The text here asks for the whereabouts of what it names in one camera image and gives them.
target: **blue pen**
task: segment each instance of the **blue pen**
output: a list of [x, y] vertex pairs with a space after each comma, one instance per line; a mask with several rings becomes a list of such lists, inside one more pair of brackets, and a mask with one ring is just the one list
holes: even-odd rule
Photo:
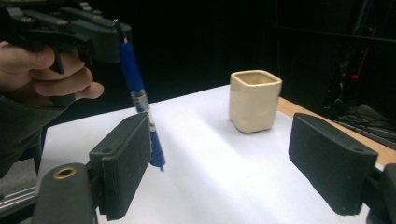
[[148, 112], [152, 149], [150, 164], [160, 167], [161, 171], [163, 171], [165, 159], [163, 157], [163, 150], [161, 148], [160, 139], [158, 138], [154, 120], [149, 111], [149, 99], [146, 95], [143, 81], [141, 79], [140, 72], [134, 58], [133, 46], [130, 42], [127, 41], [126, 38], [124, 38], [124, 43], [120, 44], [120, 55], [122, 70], [125, 75], [128, 89], [131, 93], [134, 107], [136, 108], [138, 113]]

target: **cream ceramic cup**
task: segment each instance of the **cream ceramic cup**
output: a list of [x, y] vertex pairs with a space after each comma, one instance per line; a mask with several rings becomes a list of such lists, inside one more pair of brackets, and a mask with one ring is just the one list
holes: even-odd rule
[[230, 120], [242, 133], [272, 128], [282, 79], [262, 70], [231, 74]]

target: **hand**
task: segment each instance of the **hand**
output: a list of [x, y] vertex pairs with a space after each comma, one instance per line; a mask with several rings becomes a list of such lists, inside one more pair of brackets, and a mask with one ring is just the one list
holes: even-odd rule
[[102, 95], [105, 88], [92, 81], [91, 71], [78, 58], [76, 50], [61, 53], [63, 74], [50, 69], [54, 60], [50, 47], [32, 52], [0, 42], [0, 94], [36, 106], [53, 106], [51, 96], [74, 93], [78, 100]]

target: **black foam pad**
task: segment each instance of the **black foam pad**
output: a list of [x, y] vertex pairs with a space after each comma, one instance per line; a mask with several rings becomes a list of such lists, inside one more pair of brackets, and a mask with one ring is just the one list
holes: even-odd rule
[[360, 212], [364, 180], [375, 169], [375, 151], [323, 119], [296, 113], [289, 157], [335, 213]]
[[99, 211], [108, 220], [122, 218], [151, 159], [149, 114], [124, 119], [91, 152], [91, 171], [103, 178]]

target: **ceramic cup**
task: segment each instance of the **ceramic cup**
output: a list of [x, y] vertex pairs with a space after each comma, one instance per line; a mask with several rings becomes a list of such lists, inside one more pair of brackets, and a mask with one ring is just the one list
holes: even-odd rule
[[242, 133], [272, 128], [282, 79], [262, 70], [231, 74], [230, 120]]

